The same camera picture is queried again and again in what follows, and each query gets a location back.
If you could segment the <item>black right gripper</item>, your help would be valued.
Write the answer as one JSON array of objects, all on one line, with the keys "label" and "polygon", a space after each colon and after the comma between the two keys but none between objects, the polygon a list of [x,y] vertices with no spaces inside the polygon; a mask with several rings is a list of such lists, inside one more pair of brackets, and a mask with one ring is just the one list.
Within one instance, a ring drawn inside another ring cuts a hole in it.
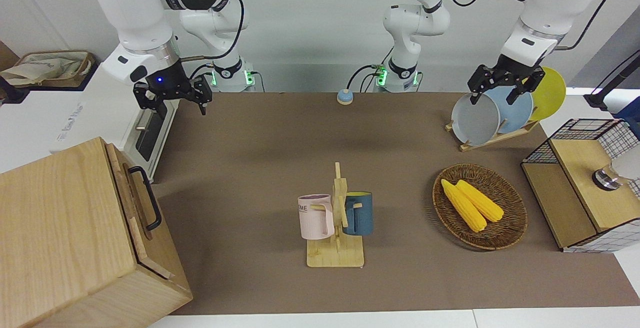
[{"label": "black right gripper", "polygon": [[197,76],[191,83],[180,60],[150,74],[145,80],[146,84],[134,84],[134,97],[142,110],[152,110],[160,118],[166,118],[168,112],[164,100],[193,101],[203,116],[206,115],[206,106],[213,100],[208,78]]}]

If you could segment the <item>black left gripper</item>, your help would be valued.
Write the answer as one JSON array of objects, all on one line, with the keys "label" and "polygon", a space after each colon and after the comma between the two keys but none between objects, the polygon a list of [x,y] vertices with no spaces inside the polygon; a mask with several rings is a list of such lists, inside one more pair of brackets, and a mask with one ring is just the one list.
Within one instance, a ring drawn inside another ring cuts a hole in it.
[{"label": "black left gripper", "polygon": [[476,105],[480,96],[494,89],[495,83],[507,83],[513,89],[506,98],[508,105],[524,93],[533,93],[545,77],[544,69],[534,68],[518,62],[505,54],[500,54],[496,65],[489,68],[486,65],[478,65],[468,80],[468,88],[471,92],[471,105]]}]

